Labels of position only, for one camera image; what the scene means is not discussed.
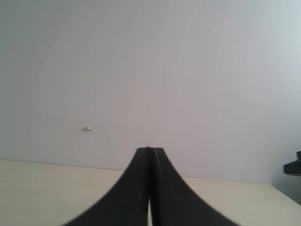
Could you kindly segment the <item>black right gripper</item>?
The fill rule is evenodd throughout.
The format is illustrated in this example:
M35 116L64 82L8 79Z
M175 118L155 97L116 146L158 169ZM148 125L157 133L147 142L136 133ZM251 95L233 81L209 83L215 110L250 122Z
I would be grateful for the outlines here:
M297 159L283 166L284 173L290 176L301 176L301 151L296 152Z

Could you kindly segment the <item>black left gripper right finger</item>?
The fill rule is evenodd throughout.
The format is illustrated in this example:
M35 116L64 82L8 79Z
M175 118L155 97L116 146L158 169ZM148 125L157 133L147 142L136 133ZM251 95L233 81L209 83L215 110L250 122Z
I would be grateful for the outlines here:
M154 226L236 226L183 180L163 148L150 148L150 209Z

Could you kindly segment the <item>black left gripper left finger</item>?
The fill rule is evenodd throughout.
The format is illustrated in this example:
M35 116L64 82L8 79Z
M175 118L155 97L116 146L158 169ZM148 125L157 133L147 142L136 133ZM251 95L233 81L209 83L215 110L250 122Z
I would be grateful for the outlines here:
M121 177L94 205L67 226L146 226L151 149L138 148Z

